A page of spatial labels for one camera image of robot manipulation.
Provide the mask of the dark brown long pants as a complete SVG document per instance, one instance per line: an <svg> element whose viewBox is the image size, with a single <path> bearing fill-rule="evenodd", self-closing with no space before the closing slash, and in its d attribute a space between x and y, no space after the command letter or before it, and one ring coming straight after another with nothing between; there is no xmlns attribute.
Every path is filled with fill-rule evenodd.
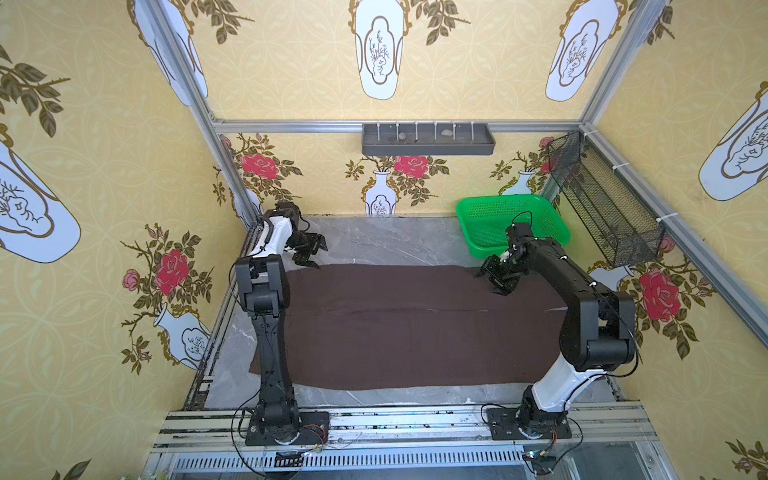
<svg viewBox="0 0 768 480"><path fill-rule="evenodd" d="M566 305L538 275L509 295L461 266L288 273L284 338L300 385L332 390L532 383L559 355Z"/></svg>

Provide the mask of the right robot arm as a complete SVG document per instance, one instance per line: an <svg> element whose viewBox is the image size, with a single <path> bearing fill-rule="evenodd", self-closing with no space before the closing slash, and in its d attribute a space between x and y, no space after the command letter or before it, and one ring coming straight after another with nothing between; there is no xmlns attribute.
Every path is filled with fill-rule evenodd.
<svg viewBox="0 0 768 480"><path fill-rule="evenodd" d="M494 440L559 440L572 436L572 401L602 376L636 358L635 304L631 296L598 282L566 255L553 238L536 236L531 225L506 230L508 249L482 264L494 292L508 295L526 275L537 273L565 302L560 354L546 374L523 392L516 408L483 406L481 416Z"/></svg>

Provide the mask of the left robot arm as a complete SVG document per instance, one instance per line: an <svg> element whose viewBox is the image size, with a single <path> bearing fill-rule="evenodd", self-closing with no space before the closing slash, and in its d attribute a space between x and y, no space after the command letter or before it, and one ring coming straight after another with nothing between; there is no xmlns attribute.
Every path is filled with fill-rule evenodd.
<svg viewBox="0 0 768 480"><path fill-rule="evenodd" d="M258 402L245 433L248 446L315 446L328 438L329 414L300 411L286 360L290 287L282 253L292 249L294 263L315 268L311 256L327 248L324 236L303 230L302 221L297 205L277 202L262 216L263 230L254 250L233 264L236 299L256 333L260 367Z"/></svg>

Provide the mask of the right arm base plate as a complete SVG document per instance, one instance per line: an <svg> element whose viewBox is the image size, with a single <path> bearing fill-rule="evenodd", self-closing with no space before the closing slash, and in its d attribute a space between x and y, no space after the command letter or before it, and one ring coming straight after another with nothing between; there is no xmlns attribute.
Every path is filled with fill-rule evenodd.
<svg viewBox="0 0 768 480"><path fill-rule="evenodd" d="M487 409L484 415L493 440L557 441L573 437L565 412L498 406Z"/></svg>

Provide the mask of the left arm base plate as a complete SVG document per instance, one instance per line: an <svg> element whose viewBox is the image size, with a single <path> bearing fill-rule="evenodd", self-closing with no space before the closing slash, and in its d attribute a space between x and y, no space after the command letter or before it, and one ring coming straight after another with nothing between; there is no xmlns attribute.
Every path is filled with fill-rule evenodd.
<svg viewBox="0 0 768 480"><path fill-rule="evenodd" d="M246 446L316 446L328 441L330 413L300 411L298 420L284 425L268 424L253 414L245 433Z"/></svg>

